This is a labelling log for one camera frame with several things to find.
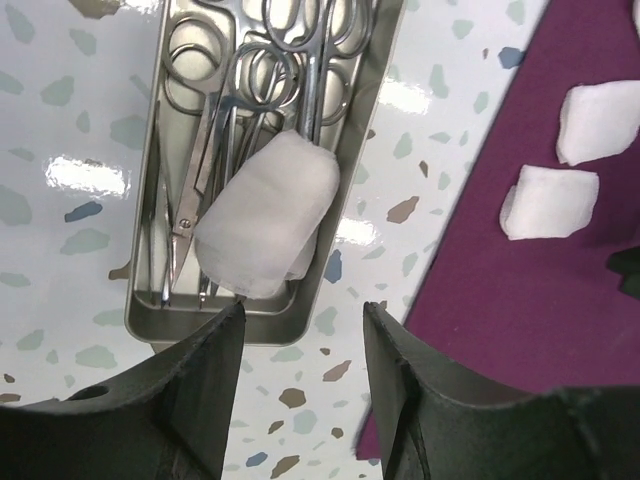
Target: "black object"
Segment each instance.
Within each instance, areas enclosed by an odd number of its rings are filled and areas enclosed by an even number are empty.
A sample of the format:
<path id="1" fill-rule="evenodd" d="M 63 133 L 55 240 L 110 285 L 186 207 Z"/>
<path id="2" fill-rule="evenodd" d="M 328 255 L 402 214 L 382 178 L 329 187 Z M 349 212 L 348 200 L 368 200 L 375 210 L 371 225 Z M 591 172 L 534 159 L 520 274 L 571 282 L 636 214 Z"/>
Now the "black object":
<path id="1" fill-rule="evenodd" d="M 385 480 L 640 479 L 640 387 L 516 390 L 377 304 L 364 334 Z"/>
<path id="2" fill-rule="evenodd" d="M 66 401 L 0 407 L 0 478 L 219 479 L 244 328 L 238 304 Z"/>
<path id="3" fill-rule="evenodd" d="M 607 268 L 622 275 L 619 290 L 640 300 L 640 247 L 629 248 L 609 257 Z"/>

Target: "scissors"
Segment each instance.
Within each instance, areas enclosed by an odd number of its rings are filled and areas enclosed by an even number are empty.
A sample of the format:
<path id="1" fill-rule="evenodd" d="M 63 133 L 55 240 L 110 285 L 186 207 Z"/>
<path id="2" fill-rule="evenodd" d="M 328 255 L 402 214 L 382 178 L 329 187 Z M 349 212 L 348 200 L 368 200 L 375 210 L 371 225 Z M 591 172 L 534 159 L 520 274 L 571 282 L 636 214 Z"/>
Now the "scissors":
<path id="1" fill-rule="evenodd" d="M 284 85 L 279 94 L 273 99 L 255 99 L 244 93 L 247 89 L 241 85 L 242 65 L 247 57 L 265 51 L 268 55 L 281 65 L 284 76 Z M 173 246 L 173 282 L 177 281 L 184 263 L 186 261 L 191 243 L 193 240 L 194 228 L 200 217 L 202 204 L 205 198 L 207 186 L 215 161 L 220 151 L 221 142 L 225 128 L 228 125 L 231 112 L 234 109 L 243 109 L 254 114 L 269 113 L 277 110 L 283 105 L 294 91 L 294 66 L 290 55 L 277 49 L 274 45 L 265 42 L 251 42 L 241 45 L 228 62 L 221 62 L 221 68 L 209 79 L 193 81 L 186 78 L 187 82 L 194 89 L 201 88 L 201 92 L 206 98 L 213 98 L 210 108 L 203 107 L 200 126 L 196 133 L 194 148 L 189 160 L 184 186 L 180 200 L 177 205 L 175 219 L 172 228 Z M 222 85 L 218 84 L 217 73 L 225 70 Z M 230 177 L 233 172 L 233 165 L 225 165 L 225 177 Z M 219 182 L 224 187 L 228 178 Z"/>
<path id="2" fill-rule="evenodd" d="M 346 24 L 334 33 L 333 14 L 336 3 L 337 0 L 327 0 L 327 4 L 324 5 L 324 0 L 314 0 L 312 27 L 301 40 L 293 42 L 282 38 L 273 26 L 271 18 L 273 0 L 264 0 L 262 3 L 264 26 L 271 41 L 284 52 L 304 54 L 306 57 L 306 75 L 300 100 L 298 133 L 316 145 L 320 143 L 325 90 L 331 70 L 331 60 L 350 60 L 357 57 L 366 48 L 373 32 L 371 0 L 348 0 Z M 351 38 L 357 26 L 359 13 L 362 14 L 362 32 L 358 41 L 351 49 L 341 49 L 341 46 Z"/>

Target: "speckled countertop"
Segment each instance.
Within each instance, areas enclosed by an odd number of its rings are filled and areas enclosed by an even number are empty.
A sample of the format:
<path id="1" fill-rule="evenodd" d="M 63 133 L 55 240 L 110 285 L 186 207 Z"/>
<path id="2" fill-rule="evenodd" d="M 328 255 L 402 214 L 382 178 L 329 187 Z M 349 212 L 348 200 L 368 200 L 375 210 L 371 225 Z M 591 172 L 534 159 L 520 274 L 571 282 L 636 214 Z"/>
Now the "speckled countertop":
<path id="1" fill-rule="evenodd" d="M 381 478 L 353 457 L 362 302 L 405 316 L 544 4 L 407 0 L 311 327 L 245 351 L 225 479 Z M 152 355 L 123 308 L 161 7 L 1 5 L 0 402 L 20 405 Z"/>

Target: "metal tray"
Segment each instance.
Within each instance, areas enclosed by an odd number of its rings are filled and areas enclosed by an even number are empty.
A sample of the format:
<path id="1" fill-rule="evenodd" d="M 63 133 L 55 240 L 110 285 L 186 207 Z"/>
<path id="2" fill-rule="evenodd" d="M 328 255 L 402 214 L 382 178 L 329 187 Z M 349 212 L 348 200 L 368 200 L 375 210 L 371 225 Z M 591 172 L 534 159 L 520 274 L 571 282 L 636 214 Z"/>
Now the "metal tray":
<path id="1" fill-rule="evenodd" d="M 245 0 L 247 12 L 260 12 L 261 0 Z M 288 0 L 274 0 L 273 5 L 289 9 Z M 404 11 L 404 0 L 377 0 L 374 2 L 374 28 L 371 41 L 364 53 L 355 61 L 344 64 L 351 74 L 353 96 L 345 117 L 336 125 L 323 128 L 321 144 L 336 153 L 340 165 L 341 181 L 336 198 L 322 221 L 316 254 L 306 277 L 300 281 L 283 284 L 274 297 L 266 300 L 245 301 L 247 326 L 245 340 L 250 344 L 283 345 L 295 342 L 306 331 L 312 308 L 336 234 L 340 218 L 348 197 L 354 173 L 367 139 L 369 124 L 375 113 L 377 98 L 388 68 L 396 33 Z M 164 70 L 161 51 L 168 20 L 184 11 L 198 11 L 211 16 L 221 30 L 225 31 L 228 19 L 212 13 L 188 0 L 167 0 L 161 25 L 160 43 L 155 65 L 153 96 L 149 112 L 147 139 L 145 143 L 138 207 L 133 240 L 131 278 L 129 280 L 125 324 L 136 338 L 154 344 L 170 344 L 180 341 L 199 328 L 215 313 L 235 301 L 234 295 L 220 289 L 215 297 L 200 304 L 197 283 L 199 268 L 193 254 L 187 260 L 184 271 L 172 295 L 171 306 L 161 306 L 162 265 L 166 262 L 166 244 L 158 241 L 166 233 L 162 213 L 158 204 L 158 159 L 154 158 L 157 141 L 161 142 L 165 154 L 171 158 L 168 172 L 172 199 L 176 198 L 187 163 L 197 118 L 174 110 L 167 101 L 162 83 Z M 199 32 L 185 29 L 184 35 Z M 194 76 L 204 75 L 203 65 L 208 61 L 196 57 L 185 59 Z M 326 104 L 336 104 L 342 98 L 342 90 L 331 83 L 327 87 Z M 171 90 L 180 95 L 180 87 Z M 198 98 L 193 101 L 197 107 Z M 159 132 L 154 128 L 159 109 Z"/>

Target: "maroon fabric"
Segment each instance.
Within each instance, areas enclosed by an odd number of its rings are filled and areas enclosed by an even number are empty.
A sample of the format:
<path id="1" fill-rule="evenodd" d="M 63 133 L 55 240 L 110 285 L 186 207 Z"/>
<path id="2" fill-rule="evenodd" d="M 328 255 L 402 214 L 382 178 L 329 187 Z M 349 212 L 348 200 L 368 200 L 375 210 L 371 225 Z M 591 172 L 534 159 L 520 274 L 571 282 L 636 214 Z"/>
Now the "maroon fabric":
<path id="1" fill-rule="evenodd" d="M 640 245 L 640 141 L 578 167 L 598 173 L 600 194 L 569 239 L 509 242 L 498 225 L 523 164 L 560 167 L 567 90 L 640 79 L 632 3 L 551 1 L 409 315 L 426 343 L 518 388 L 640 383 L 640 301 L 605 269 L 611 253 Z M 357 456 L 379 457 L 371 419 Z"/>

